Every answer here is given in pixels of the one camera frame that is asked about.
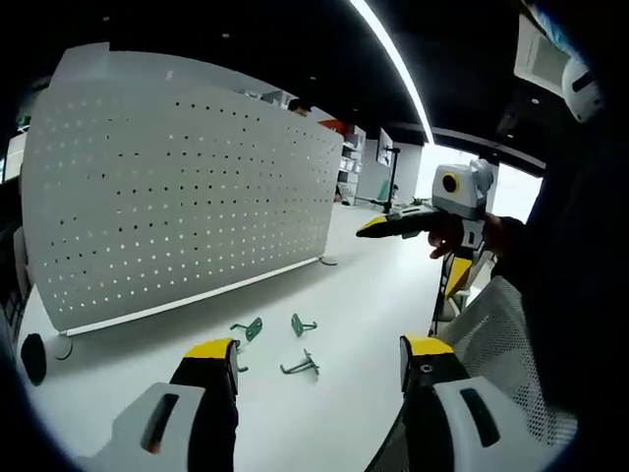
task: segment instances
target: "person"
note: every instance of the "person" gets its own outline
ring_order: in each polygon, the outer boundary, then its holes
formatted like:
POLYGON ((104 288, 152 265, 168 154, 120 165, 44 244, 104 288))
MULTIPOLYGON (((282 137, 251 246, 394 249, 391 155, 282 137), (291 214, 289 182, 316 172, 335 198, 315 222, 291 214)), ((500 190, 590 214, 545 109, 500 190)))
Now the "person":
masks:
MULTIPOLYGON (((558 20, 569 15, 547 13, 546 5, 558 12, 554 2, 535 3, 535 17, 549 29, 544 30, 546 37, 562 41, 573 37, 561 31, 558 20)), ((558 46, 578 50, 572 43, 558 46)), ((622 95, 613 100, 601 92, 599 79, 609 85, 616 78, 605 68, 591 72, 586 67, 587 58, 593 57, 590 51, 580 50, 564 70, 564 98, 576 118, 575 127, 547 164, 527 223, 488 214, 484 228, 486 247, 498 256, 492 275, 504 276, 522 295, 543 396, 575 414, 579 422, 575 440, 553 470, 589 468, 590 460, 608 463, 623 450, 614 425, 622 423, 618 414, 626 411, 626 399, 604 384, 619 382, 624 371, 624 329, 601 332, 597 320, 608 317, 611 323, 624 323, 614 315, 626 308, 626 275, 618 272, 628 263, 622 250, 626 231, 622 176, 629 172, 629 143, 618 126, 617 107, 627 102, 622 95)), ((430 256, 437 259, 455 250, 462 234, 460 220, 443 216, 429 234, 434 247, 430 256)))
POLYGON ((313 106, 300 98, 293 98, 288 102, 288 110, 301 116, 308 116, 313 111, 313 106))

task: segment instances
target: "ceiling light strip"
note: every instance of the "ceiling light strip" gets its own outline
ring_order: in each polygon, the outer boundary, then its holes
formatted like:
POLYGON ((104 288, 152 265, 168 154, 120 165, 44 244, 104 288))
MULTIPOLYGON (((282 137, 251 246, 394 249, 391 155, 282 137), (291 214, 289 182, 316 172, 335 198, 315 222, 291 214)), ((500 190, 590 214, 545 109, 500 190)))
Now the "ceiling light strip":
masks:
POLYGON ((408 91, 409 95, 411 95, 411 99, 413 100, 413 104, 415 105, 415 108, 417 110, 417 114, 419 115, 420 121, 422 122, 422 125, 424 126, 424 133, 426 133, 426 138, 428 142, 433 145, 434 137, 432 136, 432 131, 430 130, 429 118, 426 115, 426 111, 424 110, 424 105, 422 104, 420 95, 418 94, 415 84, 413 83, 411 74, 409 73, 409 70, 407 69, 406 64, 404 64, 404 61, 402 60, 402 56, 400 56, 400 53, 395 47, 395 44, 393 44, 391 37, 389 36, 388 32, 386 32, 386 29, 384 29, 384 26, 382 25, 378 17, 375 15, 375 13, 372 11, 370 6, 367 4, 367 2, 365 2, 365 0, 349 0, 349 1, 354 6, 354 8, 356 8, 358 13, 361 14, 363 19, 367 22, 367 24, 370 26, 370 28, 375 33, 375 35, 379 39, 382 46, 384 46, 384 49, 386 50, 386 53, 391 58, 393 65, 397 69, 397 72, 400 75, 400 78, 402 79, 402 82, 404 82, 404 85, 406 86, 406 90, 408 91))

